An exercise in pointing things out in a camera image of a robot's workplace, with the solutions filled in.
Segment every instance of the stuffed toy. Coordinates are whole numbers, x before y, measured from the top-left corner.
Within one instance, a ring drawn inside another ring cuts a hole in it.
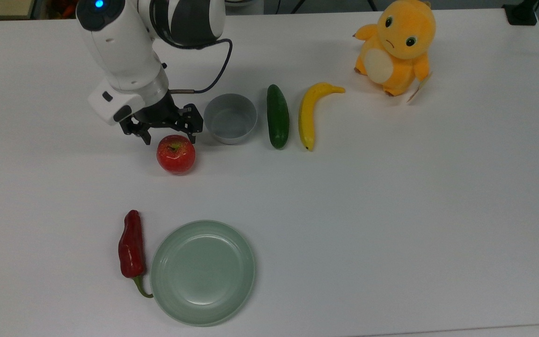
[[[398,96],[416,77],[419,81],[428,77],[428,48],[435,34],[429,2],[396,0],[377,25],[365,25],[353,35],[365,41],[355,71],[381,85],[388,96]]]

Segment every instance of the yellow banana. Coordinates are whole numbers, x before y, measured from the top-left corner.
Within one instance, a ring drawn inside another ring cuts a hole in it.
[[[321,82],[312,85],[305,93],[299,110],[299,136],[307,150],[313,151],[313,145],[315,144],[315,126],[313,125],[315,102],[331,93],[338,92],[342,94],[344,91],[344,88],[340,86]]]

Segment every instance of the green cucumber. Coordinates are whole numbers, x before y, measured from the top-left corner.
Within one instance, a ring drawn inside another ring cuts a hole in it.
[[[276,149],[282,149],[288,141],[291,117],[288,113],[286,98],[277,85],[268,88],[268,129],[269,141]]]

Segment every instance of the fake fruit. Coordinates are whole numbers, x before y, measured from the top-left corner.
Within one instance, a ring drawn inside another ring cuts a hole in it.
[[[315,145],[315,125],[314,125],[314,109],[315,103],[320,98],[338,92],[342,94],[346,90],[340,86],[333,86],[330,83],[316,83],[312,85],[301,102],[301,109],[299,110],[299,136],[301,142],[305,148],[309,151],[313,151]]]
[[[288,141],[291,116],[286,98],[277,85],[270,85],[267,95],[269,141],[276,149],[282,149]]]
[[[118,255],[122,275],[133,279],[141,295],[147,298],[153,297],[143,290],[143,274],[146,271],[143,226],[141,216],[135,210],[128,212],[124,218],[124,233],[118,244]]]
[[[195,147],[186,137],[173,134],[159,142],[157,158],[169,173],[184,173],[195,163]]]

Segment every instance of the red apple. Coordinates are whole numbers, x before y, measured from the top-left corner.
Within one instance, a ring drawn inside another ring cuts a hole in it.
[[[159,165],[169,173],[184,173],[195,163],[195,147],[188,138],[173,134],[159,142],[157,158]]]

